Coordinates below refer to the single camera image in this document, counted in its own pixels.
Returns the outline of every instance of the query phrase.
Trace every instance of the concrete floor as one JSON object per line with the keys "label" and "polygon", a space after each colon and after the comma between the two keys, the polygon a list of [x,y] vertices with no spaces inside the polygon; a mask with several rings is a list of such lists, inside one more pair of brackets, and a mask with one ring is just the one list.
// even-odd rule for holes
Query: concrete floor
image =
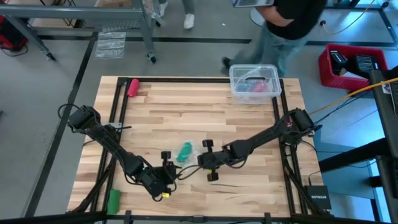
{"label": "concrete floor", "polygon": [[[165,20],[167,26],[154,31],[155,37],[201,37],[251,39],[258,26],[249,18],[249,9],[233,9],[228,1],[201,0],[197,4],[196,26],[191,31],[182,29],[183,11],[178,0],[169,0]],[[393,7],[386,12],[394,28],[398,17]],[[328,21],[330,30],[346,26],[359,12],[326,10],[322,19]],[[391,42],[387,28],[377,12],[367,12],[352,28],[339,35],[326,35],[319,27],[314,28],[310,40],[343,42]],[[0,75],[0,219],[21,216],[31,196],[46,152],[52,142],[58,123],[57,108],[66,102],[72,88],[88,41],[46,40],[58,62],[48,62],[39,50],[29,45],[29,53],[10,58],[0,54],[3,75]],[[156,42],[158,62],[153,65],[144,58],[142,42],[128,42],[124,58],[95,60],[91,57],[75,104],[93,105],[96,91],[103,75],[148,75],[148,76],[223,76],[220,58],[233,56],[245,44],[166,43]],[[313,111],[322,105],[341,98],[347,93],[321,86],[318,71],[318,56],[323,46],[306,46],[288,62],[287,76],[297,77],[302,85],[306,108]],[[398,51],[383,49],[388,66],[397,65]],[[352,110],[362,106],[362,111]],[[317,136],[319,150],[341,150],[366,144],[382,136],[382,129],[375,110],[374,100],[360,99],[326,119],[321,134]],[[331,111],[316,114],[321,118]],[[374,127],[370,132],[369,125]],[[65,212],[80,158],[83,136],[65,131],[50,177],[45,186],[36,215]],[[319,155],[320,159],[331,154]],[[369,177],[367,169],[344,168],[351,172],[353,184],[347,187],[333,185],[341,178],[339,173],[329,172],[323,176],[333,193],[332,213],[338,217],[353,217],[371,220],[373,216],[358,214],[358,206],[369,209],[363,198],[374,198],[372,190],[362,182]]]}

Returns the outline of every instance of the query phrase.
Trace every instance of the wooden tabletop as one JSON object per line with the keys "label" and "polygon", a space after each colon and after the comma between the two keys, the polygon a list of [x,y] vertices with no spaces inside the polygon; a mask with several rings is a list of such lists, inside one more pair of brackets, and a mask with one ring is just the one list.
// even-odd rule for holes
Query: wooden tabletop
{"label": "wooden tabletop", "polygon": [[[102,77],[99,85],[95,109],[103,122],[109,119],[117,79]],[[304,109],[299,80],[285,78],[284,83],[289,109]],[[280,99],[278,101],[283,114]],[[205,152],[201,141],[213,139],[214,151],[219,151],[223,144],[246,139],[273,124],[271,100],[266,105],[234,105],[229,83],[144,82],[139,95],[128,99],[124,125],[132,128],[123,130],[121,145],[127,151],[144,156],[153,166],[161,166],[160,152],[172,151],[174,158],[184,141],[191,141],[195,150]],[[83,148],[69,210],[94,186],[101,152],[102,147],[96,142]],[[317,155],[306,144],[298,146],[297,155],[305,185],[308,175],[319,170]],[[154,202],[143,187],[128,184],[117,166],[113,189],[121,191],[119,214],[131,210],[135,215],[263,217],[264,212],[269,212],[272,217],[290,216],[278,140],[257,148],[243,168],[222,166],[218,172],[218,181],[207,182],[206,171],[200,170],[187,180],[178,181],[177,191],[170,198]],[[319,173],[312,175],[311,181],[322,184]],[[300,212],[293,184],[292,188],[296,211]]]}

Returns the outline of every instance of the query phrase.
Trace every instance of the jeans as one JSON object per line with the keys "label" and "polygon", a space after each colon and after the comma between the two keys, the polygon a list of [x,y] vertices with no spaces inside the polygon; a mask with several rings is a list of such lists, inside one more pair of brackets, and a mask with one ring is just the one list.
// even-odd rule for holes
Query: jeans
{"label": "jeans", "polygon": [[252,40],[249,47],[241,50],[231,65],[234,64],[271,64],[278,68],[278,74],[283,77],[286,72],[286,60],[293,52],[298,52],[305,45],[307,38],[288,40],[271,33],[267,24],[262,25],[260,36]]}
{"label": "jeans", "polygon": [[[194,14],[195,13],[195,5],[193,0],[181,0],[184,5],[185,14]],[[159,0],[159,4],[166,3],[167,0]]]}

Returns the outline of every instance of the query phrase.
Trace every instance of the red crate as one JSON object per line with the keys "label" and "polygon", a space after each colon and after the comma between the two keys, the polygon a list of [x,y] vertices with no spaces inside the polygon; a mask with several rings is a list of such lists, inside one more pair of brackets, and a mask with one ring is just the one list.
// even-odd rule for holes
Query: red crate
{"label": "red crate", "polygon": [[345,90],[358,90],[369,85],[369,80],[347,78],[333,74],[333,71],[331,69],[331,50],[339,51],[339,53],[344,55],[348,60],[354,60],[355,55],[373,56],[377,60],[380,70],[387,69],[386,59],[384,58],[383,51],[380,49],[355,47],[340,44],[328,44],[326,45],[325,51],[319,56],[318,60],[321,83],[324,86],[342,88]]}

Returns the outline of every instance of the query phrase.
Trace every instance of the teal object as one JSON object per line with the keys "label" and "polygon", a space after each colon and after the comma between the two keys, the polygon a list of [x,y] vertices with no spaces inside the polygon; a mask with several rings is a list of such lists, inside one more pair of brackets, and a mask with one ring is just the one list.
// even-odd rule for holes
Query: teal object
{"label": "teal object", "polygon": [[192,154],[192,143],[185,142],[180,150],[180,153],[177,156],[177,162],[180,163],[186,162],[191,154]]}

